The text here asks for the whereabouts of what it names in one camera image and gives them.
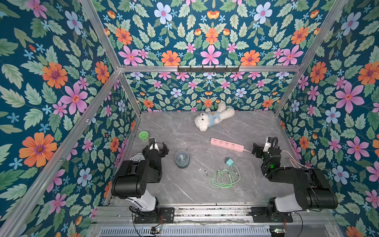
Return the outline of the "teal USB charger plug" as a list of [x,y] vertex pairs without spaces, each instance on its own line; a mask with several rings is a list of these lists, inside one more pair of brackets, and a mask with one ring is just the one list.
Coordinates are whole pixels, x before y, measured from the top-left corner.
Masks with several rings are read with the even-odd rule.
[[231,158],[227,158],[225,160],[225,163],[227,166],[231,167],[232,165],[234,165],[235,162]]

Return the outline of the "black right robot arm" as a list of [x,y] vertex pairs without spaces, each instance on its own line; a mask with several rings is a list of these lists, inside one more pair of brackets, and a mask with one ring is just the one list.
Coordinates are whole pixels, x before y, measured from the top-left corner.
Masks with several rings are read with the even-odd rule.
[[294,193],[271,198],[267,203],[268,215],[277,215],[293,211],[310,209],[336,209],[338,199],[330,184],[318,168],[296,168],[281,166],[281,150],[266,143],[264,146],[253,144],[252,154],[263,161],[262,175],[273,183],[293,186]]

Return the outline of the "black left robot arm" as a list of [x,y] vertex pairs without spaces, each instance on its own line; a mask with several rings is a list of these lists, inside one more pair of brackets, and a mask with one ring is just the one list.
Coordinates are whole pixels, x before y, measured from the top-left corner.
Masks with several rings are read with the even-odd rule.
[[142,160],[122,162],[112,182],[112,196],[130,201],[141,212],[157,212],[158,199],[149,193],[147,185],[161,181],[162,158],[168,153],[165,143],[149,139],[149,144],[139,153]]

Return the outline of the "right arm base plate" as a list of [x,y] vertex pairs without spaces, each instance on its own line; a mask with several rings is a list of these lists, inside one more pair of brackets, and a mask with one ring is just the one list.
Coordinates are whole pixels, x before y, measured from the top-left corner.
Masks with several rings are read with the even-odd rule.
[[267,207],[251,207],[249,214],[255,223],[293,223],[289,212],[274,212]]

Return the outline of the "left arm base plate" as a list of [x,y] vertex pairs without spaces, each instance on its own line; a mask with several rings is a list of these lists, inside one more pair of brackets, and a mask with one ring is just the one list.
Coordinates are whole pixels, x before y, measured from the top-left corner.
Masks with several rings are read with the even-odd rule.
[[137,211],[134,217],[135,224],[172,224],[174,223],[175,208],[158,207],[153,211]]

